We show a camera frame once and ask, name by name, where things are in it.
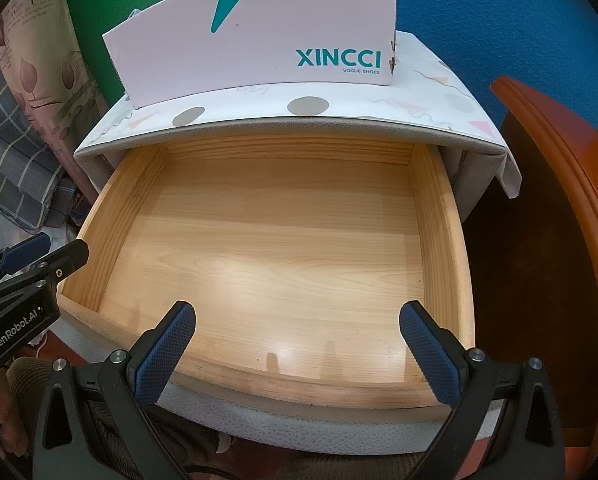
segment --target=brown wooden furniture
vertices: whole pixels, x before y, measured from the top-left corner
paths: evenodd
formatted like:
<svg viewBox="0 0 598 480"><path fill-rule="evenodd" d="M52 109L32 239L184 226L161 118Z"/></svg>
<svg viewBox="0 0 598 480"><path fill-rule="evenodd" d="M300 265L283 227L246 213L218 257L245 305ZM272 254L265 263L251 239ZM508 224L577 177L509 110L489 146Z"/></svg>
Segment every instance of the brown wooden furniture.
<svg viewBox="0 0 598 480"><path fill-rule="evenodd" d="M61 307L126 348L189 301L197 325L180 377L322 406L435 406L399 333L401 305L421 300L474 344L436 146L305 129L142 146L80 236L90 261L64 282Z"/></svg>
<svg viewBox="0 0 598 480"><path fill-rule="evenodd" d="M464 223L477 345L547 366L567 446L598 455L598 131L509 77L492 85L521 169L518 198L490 185Z"/></svg>

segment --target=black cable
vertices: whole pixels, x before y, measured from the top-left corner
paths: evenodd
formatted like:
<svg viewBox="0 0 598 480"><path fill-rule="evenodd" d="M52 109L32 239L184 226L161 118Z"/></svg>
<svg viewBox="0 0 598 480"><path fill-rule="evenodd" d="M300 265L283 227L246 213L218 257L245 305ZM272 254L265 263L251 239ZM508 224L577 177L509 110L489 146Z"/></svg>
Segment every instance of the black cable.
<svg viewBox="0 0 598 480"><path fill-rule="evenodd" d="M228 473L223 469L212 467L209 465L186 465L184 467L187 473L206 473L208 475L220 476L226 480L241 480L238 476L234 476L232 473Z"/></svg>

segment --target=gray circle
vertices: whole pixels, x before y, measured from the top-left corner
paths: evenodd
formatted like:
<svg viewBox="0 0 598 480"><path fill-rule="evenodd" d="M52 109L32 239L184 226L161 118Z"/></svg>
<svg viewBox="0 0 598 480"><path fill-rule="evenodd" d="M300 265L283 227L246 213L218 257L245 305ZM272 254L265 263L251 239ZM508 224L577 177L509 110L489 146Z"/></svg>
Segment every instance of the gray circle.
<svg viewBox="0 0 598 480"><path fill-rule="evenodd" d="M530 365L530 368L534 368L535 370L541 370L543 368L543 363L538 357L530 357L530 359L528 359L528 364Z"/></svg>
<svg viewBox="0 0 598 480"><path fill-rule="evenodd" d="M288 103L288 111L298 116L314 116L330 108L330 103L321 97L306 96L293 99Z"/></svg>
<svg viewBox="0 0 598 480"><path fill-rule="evenodd" d="M470 348L468 355L476 363L480 363L486 359L486 353L481 348Z"/></svg>
<svg viewBox="0 0 598 480"><path fill-rule="evenodd" d="M52 363L52 369L60 372L61 370L63 370L65 368L66 365L66 361L65 359L62 357L60 359L57 359L55 362Z"/></svg>
<svg viewBox="0 0 598 480"><path fill-rule="evenodd" d="M205 108L202 106L188 108L188 110L181 112L178 116L172 119L172 125L176 127L186 126L187 124L193 123L195 120L197 120L204 112Z"/></svg>
<svg viewBox="0 0 598 480"><path fill-rule="evenodd" d="M115 364L119 364L125 360L126 356L125 350L115 350L110 354L110 360Z"/></svg>
<svg viewBox="0 0 598 480"><path fill-rule="evenodd" d="M457 94L446 94L445 100L450 103L450 106L460 112L469 114L474 111L474 105L472 102L462 95Z"/></svg>

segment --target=open wooden drawer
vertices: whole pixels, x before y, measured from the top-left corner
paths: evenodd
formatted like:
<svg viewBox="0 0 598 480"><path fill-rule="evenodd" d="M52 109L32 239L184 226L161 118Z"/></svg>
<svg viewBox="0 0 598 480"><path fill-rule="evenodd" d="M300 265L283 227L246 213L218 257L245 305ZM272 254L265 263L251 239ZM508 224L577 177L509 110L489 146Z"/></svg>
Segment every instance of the open wooden drawer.
<svg viewBox="0 0 598 480"><path fill-rule="evenodd" d="M184 378L324 406L431 406L401 305L420 300L474 345L463 234L432 145L297 130L141 146L80 237L90 261L62 309L129 348L188 301Z"/></svg>

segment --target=blue gripper pad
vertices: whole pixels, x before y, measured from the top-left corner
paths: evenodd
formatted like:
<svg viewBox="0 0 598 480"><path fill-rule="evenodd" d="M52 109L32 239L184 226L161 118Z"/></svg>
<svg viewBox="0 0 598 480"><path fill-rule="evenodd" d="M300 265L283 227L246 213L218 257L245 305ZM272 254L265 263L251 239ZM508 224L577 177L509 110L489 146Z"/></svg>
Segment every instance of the blue gripper pad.
<svg viewBox="0 0 598 480"><path fill-rule="evenodd" d="M143 362L136 367L134 399L140 408L159 400L176 364L194 335L194 308L189 303L178 303L182 304L178 314L163 330Z"/></svg>
<svg viewBox="0 0 598 480"><path fill-rule="evenodd" d="M3 275L14 274L47 254L49 250L50 237L45 233L39 233L3 253L0 271Z"/></svg>
<svg viewBox="0 0 598 480"><path fill-rule="evenodd" d="M454 409L461 400L459 371L410 304L401 307L399 328L436 400Z"/></svg>

